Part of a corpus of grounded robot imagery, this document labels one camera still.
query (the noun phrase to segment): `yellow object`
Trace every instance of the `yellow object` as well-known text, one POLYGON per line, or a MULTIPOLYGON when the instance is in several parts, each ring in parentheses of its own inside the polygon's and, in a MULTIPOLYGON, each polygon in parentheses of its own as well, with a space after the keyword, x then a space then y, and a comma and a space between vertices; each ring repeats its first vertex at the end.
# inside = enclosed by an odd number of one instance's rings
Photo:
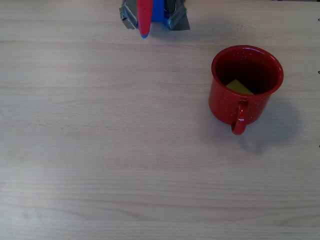
POLYGON ((239 82, 237 79, 230 82, 226 87, 240 94, 254 95, 248 88, 243 86, 241 82, 239 82))

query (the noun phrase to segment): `mug handle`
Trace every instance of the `mug handle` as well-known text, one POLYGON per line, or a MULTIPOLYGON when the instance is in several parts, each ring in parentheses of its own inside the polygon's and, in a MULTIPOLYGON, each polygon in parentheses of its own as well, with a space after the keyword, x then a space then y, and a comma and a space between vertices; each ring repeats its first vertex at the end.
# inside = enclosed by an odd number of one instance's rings
POLYGON ((247 101, 239 101, 236 122, 231 125, 231 130, 235 135, 244 133, 248 122, 249 103, 247 101))

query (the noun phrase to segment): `table surface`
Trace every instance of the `table surface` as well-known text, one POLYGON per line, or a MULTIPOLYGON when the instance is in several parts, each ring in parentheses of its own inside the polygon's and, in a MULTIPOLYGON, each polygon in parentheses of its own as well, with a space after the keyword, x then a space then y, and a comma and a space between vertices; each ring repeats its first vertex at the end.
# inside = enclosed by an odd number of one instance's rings
POLYGON ((0 0, 1 240, 318 240, 320 3, 188 0, 191 30, 120 0, 0 0), (282 87, 235 136, 211 62, 253 45, 282 87))

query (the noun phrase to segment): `blue object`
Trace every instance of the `blue object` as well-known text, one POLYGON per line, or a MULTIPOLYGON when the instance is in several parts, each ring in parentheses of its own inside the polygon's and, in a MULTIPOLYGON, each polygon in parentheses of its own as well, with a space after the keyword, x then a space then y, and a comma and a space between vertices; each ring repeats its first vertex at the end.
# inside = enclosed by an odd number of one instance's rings
POLYGON ((153 0, 152 22, 163 22, 165 18, 165 0, 153 0))

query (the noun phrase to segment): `speckled red mug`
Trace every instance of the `speckled red mug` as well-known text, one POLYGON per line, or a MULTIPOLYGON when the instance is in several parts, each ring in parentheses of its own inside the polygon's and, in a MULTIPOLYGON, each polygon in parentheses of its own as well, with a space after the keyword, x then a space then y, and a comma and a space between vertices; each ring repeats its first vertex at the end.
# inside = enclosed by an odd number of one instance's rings
POLYGON ((236 135, 241 135, 248 124, 260 117, 271 94, 284 80, 280 62, 269 52, 249 45, 222 50, 213 59, 211 70, 210 109, 217 119, 231 125, 236 135), (227 88, 235 79, 253 95, 227 88))

